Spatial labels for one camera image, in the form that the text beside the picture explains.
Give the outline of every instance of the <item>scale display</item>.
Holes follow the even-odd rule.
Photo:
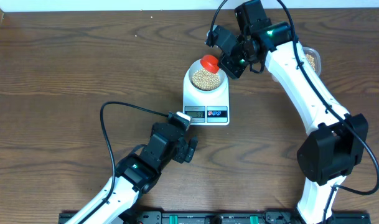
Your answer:
[[[204,111],[186,111],[185,113],[192,118],[204,118]]]

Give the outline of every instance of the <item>black mounting rail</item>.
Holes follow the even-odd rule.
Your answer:
[[[59,214],[58,224],[74,213]],[[305,224],[295,211],[270,210],[258,213],[162,213],[159,211],[124,212],[111,224]],[[371,224],[367,213],[333,213],[327,224]]]

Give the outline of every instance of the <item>white wall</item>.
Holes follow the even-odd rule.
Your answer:
[[[228,0],[234,9],[247,0]],[[222,0],[0,0],[4,12],[120,11],[216,9]],[[379,0],[283,0],[289,8],[379,7]],[[280,8],[276,0],[262,0],[266,9]]]

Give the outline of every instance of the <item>wooden table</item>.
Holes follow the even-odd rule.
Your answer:
[[[305,46],[322,56],[321,78],[352,114],[369,122],[379,160],[379,9],[291,10]],[[99,109],[110,100],[152,110],[182,109],[190,65],[218,49],[204,45],[214,11],[8,13],[0,31],[0,223],[56,223],[79,210],[111,175]],[[267,10],[273,22],[282,10]],[[238,32],[233,11],[217,23]],[[294,208],[304,175],[296,152],[306,138],[279,83],[246,71],[230,81],[231,123],[193,127],[190,164],[171,162],[139,204],[164,210]],[[116,160],[149,141],[163,118],[110,106],[105,122]],[[368,190],[366,152],[346,186]],[[335,210],[367,210],[379,223],[379,191],[340,190]]]

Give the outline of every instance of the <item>digital kitchen scale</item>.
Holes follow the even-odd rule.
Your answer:
[[[207,68],[205,63],[210,63],[210,56],[197,60],[188,69],[184,78],[184,107],[183,112],[192,117],[191,125],[228,125],[229,124],[229,87],[227,74],[221,69],[220,86],[214,90],[199,90],[192,83],[194,73],[202,68]],[[217,66],[218,59],[212,56],[213,66]]]

